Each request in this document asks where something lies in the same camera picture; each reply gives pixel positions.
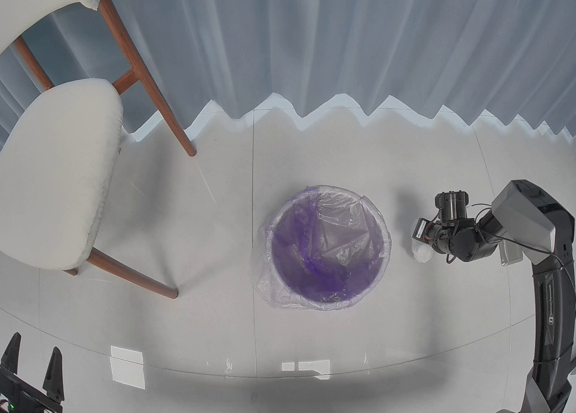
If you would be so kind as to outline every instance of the trash can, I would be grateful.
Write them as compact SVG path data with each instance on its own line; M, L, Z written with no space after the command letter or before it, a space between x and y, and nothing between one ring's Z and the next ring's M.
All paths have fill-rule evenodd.
M308 187L260 228L250 275L274 308L349 308L376 287L391 246L384 218L368 198Z

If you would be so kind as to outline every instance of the chair seat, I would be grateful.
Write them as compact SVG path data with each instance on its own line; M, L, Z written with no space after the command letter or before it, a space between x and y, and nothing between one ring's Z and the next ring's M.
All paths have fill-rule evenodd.
M0 151L0 251L66 270L90 255L120 142L122 102L106 80L34 100Z

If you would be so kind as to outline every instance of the curtain fold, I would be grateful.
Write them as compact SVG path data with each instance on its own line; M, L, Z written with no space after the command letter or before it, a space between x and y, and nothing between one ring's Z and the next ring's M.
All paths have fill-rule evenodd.
M433 117L576 134L573 0L113 0L186 128L209 100L240 118L270 93L305 116L347 93L370 114L388 95ZM71 5L24 34L54 83L114 81L128 64L97 12ZM12 50L0 55L0 143L39 94ZM140 85L124 126L155 107Z

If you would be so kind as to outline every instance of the robotic arm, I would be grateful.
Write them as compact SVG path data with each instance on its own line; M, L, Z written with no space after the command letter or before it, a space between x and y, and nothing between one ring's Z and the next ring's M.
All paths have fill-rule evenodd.
M567 378L576 366L574 217L525 179L510 181L478 222L466 215L464 191L440 193L435 202L438 220L421 218L412 237L448 255L447 262L484 258L503 241L521 245L532 262L536 348L520 413L561 413L572 389Z

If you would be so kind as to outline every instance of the chair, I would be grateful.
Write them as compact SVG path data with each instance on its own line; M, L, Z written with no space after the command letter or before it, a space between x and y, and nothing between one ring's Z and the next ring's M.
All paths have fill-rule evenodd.
M21 33L80 2L98 9L130 70L113 84L83 79L54 86ZM122 24L112 0L0 0L0 52L12 42L46 89L0 151L0 251L33 267L78 273L84 261L169 298L178 291L93 248L122 128L120 94L138 80L188 155L196 151Z

